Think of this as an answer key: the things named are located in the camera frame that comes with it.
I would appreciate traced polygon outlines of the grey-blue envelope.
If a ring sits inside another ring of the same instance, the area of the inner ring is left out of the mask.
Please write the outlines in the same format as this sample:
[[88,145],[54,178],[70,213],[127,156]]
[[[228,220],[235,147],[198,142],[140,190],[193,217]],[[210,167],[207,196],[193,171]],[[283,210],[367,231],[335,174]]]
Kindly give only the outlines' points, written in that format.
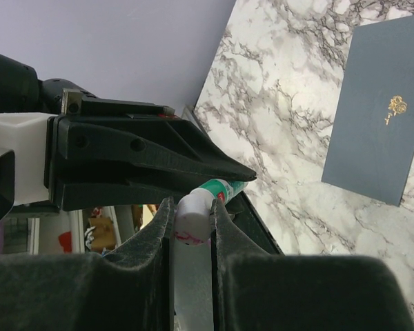
[[414,155],[414,15],[354,29],[322,181],[399,205]]

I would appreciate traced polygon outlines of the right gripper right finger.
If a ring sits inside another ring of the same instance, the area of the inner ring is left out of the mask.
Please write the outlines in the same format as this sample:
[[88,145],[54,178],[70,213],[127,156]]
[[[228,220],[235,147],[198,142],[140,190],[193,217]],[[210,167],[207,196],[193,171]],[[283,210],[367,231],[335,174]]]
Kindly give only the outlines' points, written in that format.
[[357,255],[271,254],[213,202],[216,330],[414,330],[394,274]]

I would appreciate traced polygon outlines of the green white glue stick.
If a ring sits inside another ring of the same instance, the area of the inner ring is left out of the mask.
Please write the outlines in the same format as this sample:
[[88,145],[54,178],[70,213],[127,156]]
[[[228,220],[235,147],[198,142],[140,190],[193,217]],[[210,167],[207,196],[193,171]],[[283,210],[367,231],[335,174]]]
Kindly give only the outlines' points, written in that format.
[[227,204],[236,197],[248,184],[243,181],[225,181],[223,179],[211,179],[200,186],[209,191],[215,199],[220,199]]

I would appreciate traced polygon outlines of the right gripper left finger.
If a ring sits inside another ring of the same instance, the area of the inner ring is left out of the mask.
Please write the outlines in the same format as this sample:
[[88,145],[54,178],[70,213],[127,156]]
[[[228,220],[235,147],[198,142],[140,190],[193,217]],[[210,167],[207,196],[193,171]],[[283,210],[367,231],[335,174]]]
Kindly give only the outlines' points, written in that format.
[[0,256],[0,330],[172,330],[175,203],[107,254]]

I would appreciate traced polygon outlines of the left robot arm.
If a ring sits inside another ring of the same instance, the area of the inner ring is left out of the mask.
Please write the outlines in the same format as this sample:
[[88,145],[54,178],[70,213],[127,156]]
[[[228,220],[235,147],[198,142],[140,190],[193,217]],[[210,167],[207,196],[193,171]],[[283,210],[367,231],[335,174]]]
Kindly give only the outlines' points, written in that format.
[[41,201],[64,211],[159,203],[209,179],[255,177],[168,106],[42,81],[0,54],[0,217]]

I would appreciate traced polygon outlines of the grey glue stick cap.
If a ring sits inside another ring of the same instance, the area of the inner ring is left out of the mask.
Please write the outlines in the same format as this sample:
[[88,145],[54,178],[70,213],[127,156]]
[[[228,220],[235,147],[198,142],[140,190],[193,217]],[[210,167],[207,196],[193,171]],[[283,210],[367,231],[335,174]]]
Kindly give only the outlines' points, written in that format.
[[186,245],[201,245],[210,238],[210,209],[213,195],[204,189],[195,189],[177,205],[175,236]]

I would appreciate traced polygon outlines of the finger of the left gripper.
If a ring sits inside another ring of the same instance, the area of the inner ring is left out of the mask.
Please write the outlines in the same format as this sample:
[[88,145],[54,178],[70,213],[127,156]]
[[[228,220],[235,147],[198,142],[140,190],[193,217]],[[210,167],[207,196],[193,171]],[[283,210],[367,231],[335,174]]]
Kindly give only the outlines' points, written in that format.
[[80,94],[66,113],[48,120],[46,180],[62,174],[116,177],[175,173],[249,182],[254,170],[227,156],[172,108]]
[[236,161],[173,161],[133,165],[123,161],[51,161],[50,200],[64,211],[95,206],[160,203],[182,198],[209,179],[244,180]]

